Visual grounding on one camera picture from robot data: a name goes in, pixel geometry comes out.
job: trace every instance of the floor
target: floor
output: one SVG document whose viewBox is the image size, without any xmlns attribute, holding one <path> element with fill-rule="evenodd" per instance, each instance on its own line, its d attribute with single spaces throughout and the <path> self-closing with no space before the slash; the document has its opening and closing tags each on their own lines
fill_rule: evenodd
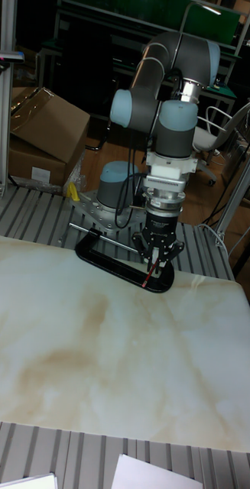
<svg viewBox="0 0 250 489">
<path fill-rule="evenodd" d="M 106 129 L 105 121 L 92 120 L 89 127 L 89 137 L 87 138 L 87 144 L 96 145 L 99 142 L 104 130 Z M 84 190 L 92 190 L 98 188 L 99 176 L 102 172 L 102 168 L 109 161 L 114 160 L 127 160 L 128 159 L 128 147 L 130 141 L 130 131 L 113 125 L 110 132 L 108 141 L 104 144 L 101 151 L 86 151 L 86 156 L 83 161 L 82 174 L 86 176 L 86 187 Z M 139 150 L 136 151 L 135 163 L 138 168 L 141 169 L 141 160 L 143 157 L 143 151 L 140 146 L 143 145 L 143 136 L 139 133 L 135 135 L 136 144 L 139 146 Z M 196 174 L 190 178 L 190 183 L 186 189 L 186 200 L 183 205 L 183 212 L 181 213 L 180 220 L 187 224 L 197 225 L 206 219 L 212 212 L 214 205 L 216 204 L 220 194 L 224 189 L 224 183 L 222 181 L 221 172 L 224 160 L 221 157 L 213 158 L 213 162 L 210 164 L 210 169 L 217 175 L 216 184 L 213 187 L 208 186 L 209 177 L 201 171 L 197 171 Z M 223 204 L 229 198 L 230 192 L 226 193 L 226 200 L 223 200 Z M 228 251 L 239 240 L 242 234 L 250 226 L 250 205 L 243 203 L 236 211 L 233 220 L 226 232 L 225 243 Z M 234 266 L 240 254 L 242 253 L 245 243 L 249 239 L 250 232 L 232 252 L 230 257 L 231 267 Z M 245 294 L 250 301 L 250 259 L 248 263 L 243 267 L 240 274 L 237 276 L 237 281 L 242 285 Z"/>
</svg>

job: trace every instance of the chair armrest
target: chair armrest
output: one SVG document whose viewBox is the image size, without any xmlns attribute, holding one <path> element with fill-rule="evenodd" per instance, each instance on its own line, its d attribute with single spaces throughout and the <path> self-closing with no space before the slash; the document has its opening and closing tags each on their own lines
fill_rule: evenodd
<svg viewBox="0 0 250 489">
<path fill-rule="evenodd" d="M 221 132 L 227 132 L 226 129 L 224 128 L 221 128 L 219 125 L 215 124 L 214 122 L 211 122 L 211 121 L 208 121 L 208 119 L 205 119 L 204 117 L 200 117 L 199 115 L 197 116 L 198 119 L 200 119 L 200 121 L 204 121 L 207 123 L 207 125 L 213 125 L 215 128 L 218 128 L 219 131 Z"/>
<path fill-rule="evenodd" d="M 231 115 L 226 114 L 226 112 L 224 112 L 223 110 L 220 110 L 220 108 L 218 108 L 218 107 L 214 107 L 214 105 L 209 105 L 209 107 L 207 107 L 207 108 L 206 108 L 206 119 L 207 119 L 207 121 L 209 121 L 209 110 L 210 110 L 211 108 L 212 108 L 213 110 L 216 110 L 217 112 L 220 112 L 220 114 L 225 115 L 226 117 L 228 117 L 228 119 L 231 119 L 231 118 L 232 118 L 232 116 L 231 116 Z"/>
</svg>

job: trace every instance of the white paper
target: white paper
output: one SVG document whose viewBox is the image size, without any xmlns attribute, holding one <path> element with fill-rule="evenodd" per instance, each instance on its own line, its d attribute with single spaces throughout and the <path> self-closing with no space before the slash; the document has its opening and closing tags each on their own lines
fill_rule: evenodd
<svg viewBox="0 0 250 489">
<path fill-rule="evenodd" d="M 54 474 L 40 475 L 19 479 L 18 481 L 4 482 L 0 484 L 0 489 L 10 487 L 14 489 L 57 489 L 57 478 Z"/>
<path fill-rule="evenodd" d="M 202 489 L 203 484 L 136 458 L 120 455 L 112 489 Z"/>
<path fill-rule="evenodd" d="M 50 171 L 44 170 L 43 168 L 32 167 L 31 178 L 33 180 L 38 180 L 39 182 L 49 183 Z"/>
</svg>

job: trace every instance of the light blue joint cap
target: light blue joint cap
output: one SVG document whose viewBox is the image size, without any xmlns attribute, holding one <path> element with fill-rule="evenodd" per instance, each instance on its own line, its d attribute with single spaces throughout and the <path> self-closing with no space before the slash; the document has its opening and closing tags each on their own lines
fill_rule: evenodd
<svg viewBox="0 0 250 489">
<path fill-rule="evenodd" d="M 210 40 L 208 40 L 207 43 L 209 48 L 209 60 L 210 60 L 209 86 L 211 86 L 216 80 L 216 75 L 219 69 L 220 48 L 218 44 L 212 43 Z"/>
<path fill-rule="evenodd" d="M 117 90 L 112 101 L 110 118 L 112 122 L 127 128 L 132 114 L 132 97 L 129 90 Z"/>
<path fill-rule="evenodd" d="M 133 165 L 130 163 L 129 174 L 132 175 Z M 101 181 L 106 183 L 124 182 L 128 176 L 127 161 L 111 161 L 102 169 Z"/>
<path fill-rule="evenodd" d="M 171 131 L 189 131 L 197 124 L 197 105 L 181 100 L 167 100 L 162 104 L 159 121 Z"/>
</svg>

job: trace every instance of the metal rod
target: metal rod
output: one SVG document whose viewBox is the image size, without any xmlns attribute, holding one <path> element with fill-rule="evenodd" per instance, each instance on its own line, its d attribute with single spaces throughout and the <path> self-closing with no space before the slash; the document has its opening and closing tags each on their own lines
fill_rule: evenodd
<svg viewBox="0 0 250 489">
<path fill-rule="evenodd" d="M 216 226 L 216 232 L 218 236 L 223 239 L 225 236 L 226 229 L 229 226 L 229 223 L 232 221 L 232 217 L 235 214 L 240 202 L 242 201 L 244 195 L 246 194 L 248 188 L 250 186 L 250 158 L 245 166 L 242 175 L 232 192 L 232 195 L 226 205 L 226 208 Z"/>
<path fill-rule="evenodd" d="M 2 0 L 1 50 L 15 48 L 17 0 Z M 0 75 L 0 199 L 7 190 L 13 64 Z"/>
<path fill-rule="evenodd" d="M 71 228 L 78 229 L 78 231 L 83 231 L 83 232 L 89 231 L 89 229 L 83 228 L 82 226 L 78 226 L 77 224 L 73 224 L 72 222 L 69 223 L 69 226 Z M 131 251 L 132 253 L 138 254 L 138 251 L 135 250 L 135 248 L 131 248 L 130 246 L 127 246 L 126 244 L 119 243 L 118 241 L 114 241 L 114 239 L 107 238 L 104 235 L 101 235 L 100 239 L 102 239 L 103 241 L 106 241 L 107 243 L 110 243 L 111 245 L 119 246 L 120 248 L 123 248 L 124 250 Z"/>
</svg>

